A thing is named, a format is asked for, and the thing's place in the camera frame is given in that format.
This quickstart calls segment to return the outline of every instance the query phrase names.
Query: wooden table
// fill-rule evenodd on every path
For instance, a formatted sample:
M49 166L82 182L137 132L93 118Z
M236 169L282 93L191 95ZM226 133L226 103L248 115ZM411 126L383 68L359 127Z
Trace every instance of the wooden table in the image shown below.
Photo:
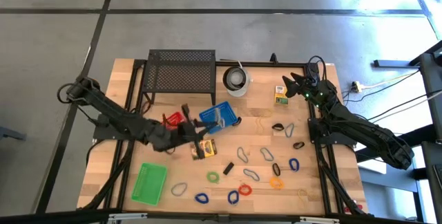
M110 76L106 95L120 105L124 105L128 84L131 78L133 59L116 59ZM190 213L231 213L231 214L290 214L314 215L325 213L323 197L320 190L318 164L314 146L310 143L307 127L309 111L306 101L301 96L289 100L289 106L275 105L273 94L276 85L283 85L281 76L289 76L290 72L303 74L301 68L270 68L247 67L253 82L243 97L231 97L222 84L222 75L227 67L217 67L216 101L217 104L229 101L237 116L242 117L242 123L237 127L229 127L215 135L214 138L218 154L204 160L194 161L191 157L189 144L177 147L175 153L154 152L151 145L144 146L136 142L131 163L128 186L124 199L125 211L139 212L190 212ZM336 69L333 64L327 65L328 79L340 88ZM191 116L211 107L211 98L207 94L166 94L157 93L155 105L145 115L146 118L162 119L179 111L180 105L187 103ZM274 131L271 126L275 123L288 125L293 122L294 133L286 138L284 131ZM295 150L292 144L304 142L302 149ZM96 146L90 153L89 164L84 176L78 207L89 203L100 187L106 182L111 170L116 141L107 140ZM241 161L236 151L243 147L249 157L249 163ZM260 149L266 147L275 157L273 162L281 168L280 179L284 182L284 189L273 189L270 178L273 177L271 165L273 162L264 160ZM352 199L363 206L368 212L359 175L356 157L348 147L334 145L339 180ZM300 170L292 172L289 168L289 159L297 158ZM158 206L144 205L131 200L132 190L137 179L138 171L143 162L153 162L168 167L166 182ZM233 162L235 166L230 173L222 174L224 168ZM243 174L243 169L256 171L260 181L256 182ZM208 171L216 171L220 175L218 184L210 183L206 179ZM180 182L188 184L186 192L181 196L173 196L171 187ZM236 206L227 202L227 194L237 189L241 183L251 185L253 193L250 196L241 196ZM111 207L116 206L119 190L119 180L115 183ZM336 210L333 186L328 182L331 199L331 208ZM197 203L194 196L204 192L210 202L206 205Z

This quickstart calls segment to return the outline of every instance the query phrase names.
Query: concrete floor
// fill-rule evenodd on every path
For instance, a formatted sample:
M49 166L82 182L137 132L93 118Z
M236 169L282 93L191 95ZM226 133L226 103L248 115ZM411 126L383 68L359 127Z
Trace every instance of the concrete floor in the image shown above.
M103 1L0 0L0 8L101 8ZM420 9L417 0L112 0L110 7ZM32 211L66 112L55 92L80 72L97 18L0 15L0 126L28 134L25 142L0 141L0 216ZM108 15L89 75L106 89L115 58L143 59L151 48L207 48L216 49L217 59L248 61L267 61L273 52L282 62L320 55L336 64L346 88L354 80L369 85L412 72L374 69L372 60L411 59L435 42L423 16ZM423 92L416 75L349 108L370 117ZM402 133L430 122L427 110L416 113L382 124ZM395 122L406 116L413 121L398 128ZM92 132L92 124L77 114L48 211L75 208ZM370 202L369 208L377 216L397 217L376 212Z

